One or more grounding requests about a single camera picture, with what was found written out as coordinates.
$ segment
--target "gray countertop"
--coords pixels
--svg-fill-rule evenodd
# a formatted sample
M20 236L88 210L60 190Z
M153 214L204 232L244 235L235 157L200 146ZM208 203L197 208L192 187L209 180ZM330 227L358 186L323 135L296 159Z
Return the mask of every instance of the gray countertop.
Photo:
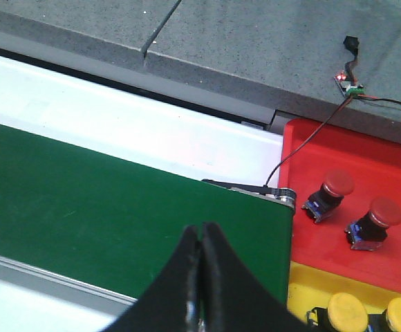
M401 100L401 1L0 0L0 48L265 124L343 100L346 35L366 92ZM332 123L401 143L385 105L356 100Z

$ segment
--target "green conveyor belt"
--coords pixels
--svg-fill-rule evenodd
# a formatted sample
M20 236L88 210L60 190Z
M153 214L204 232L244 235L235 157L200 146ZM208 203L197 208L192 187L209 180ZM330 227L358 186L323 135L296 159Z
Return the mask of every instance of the green conveyor belt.
M288 207L0 125L2 256L139 297L204 221L285 303Z

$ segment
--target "red button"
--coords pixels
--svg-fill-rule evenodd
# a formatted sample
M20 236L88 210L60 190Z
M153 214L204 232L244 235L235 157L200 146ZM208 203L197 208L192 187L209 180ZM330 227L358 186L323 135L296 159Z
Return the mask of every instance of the red button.
M354 180L343 169L332 169L325 174L324 185L330 190L330 194L346 196L354 190Z
M370 205L370 213L377 219L380 226L394 226L401 223L401 208L395 201L387 197L379 196L373 199Z

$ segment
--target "black cable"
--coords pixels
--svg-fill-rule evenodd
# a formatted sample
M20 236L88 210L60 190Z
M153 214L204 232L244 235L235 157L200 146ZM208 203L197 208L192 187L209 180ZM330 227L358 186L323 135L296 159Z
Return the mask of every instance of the black cable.
M365 105L370 105L373 107L382 107L384 109L396 109L398 111L401 111L401 107L395 106L395 105L388 105L388 104L374 104L374 102L367 100L367 99L361 99L361 98L355 98L359 100L360 102L363 102Z
M355 96L355 98L361 99L361 100L368 100L369 102L392 102L394 104L401 105L400 100L391 99L391 98L376 98L376 97L370 97L367 95L357 95L357 96Z
M357 85L357 78L353 74L353 68L357 66L357 56L359 55L359 39L353 36L346 36L344 40L344 45L347 50L354 55L354 59L345 63L345 72L348 81L352 85Z
M310 142L310 140L312 140L314 138L314 136L317 135L317 133L319 133L319 131L321 131L321 129L324 127L324 125L326 125L328 123L329 120L331 120L333 118L333 116L336 115L337 112L341 111L342 109L344 109L346 107L346 105L348 105L351 101L353 100L353 96L349 96L347 97L343 103L341 103L336 110L334 110L330 116L327 117L327 119L325 121L323 121L318 128L316 128L316 130L313 131L313 133L311 135L309 135L309 137L304 140L304 142L302 144L300 144L300 146L298 146L293 152L291 152L290 154L288 154L284 159L282 159L279 164L276 165L276 167L271 171L270 175L267 178L267 181L265 182L265 185L268 185L268 183L270 182L272 176L274 175L274 173L276 173L276 171L278 170L278 168L280 166L283 165L284 162L286 162L288 159L290 159L292 156L294 156L302 147L304 147L308 142Z

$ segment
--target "yellow panel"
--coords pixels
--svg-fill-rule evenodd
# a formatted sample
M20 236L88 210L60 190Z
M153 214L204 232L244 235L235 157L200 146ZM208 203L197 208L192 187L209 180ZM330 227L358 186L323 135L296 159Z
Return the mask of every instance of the yellow panel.
M315 306L326 308L331 295L340 292L356 296L367 313L382 313L392 299L401 297L392 290L291 262L287 307L300 320L305 322L306 312Z

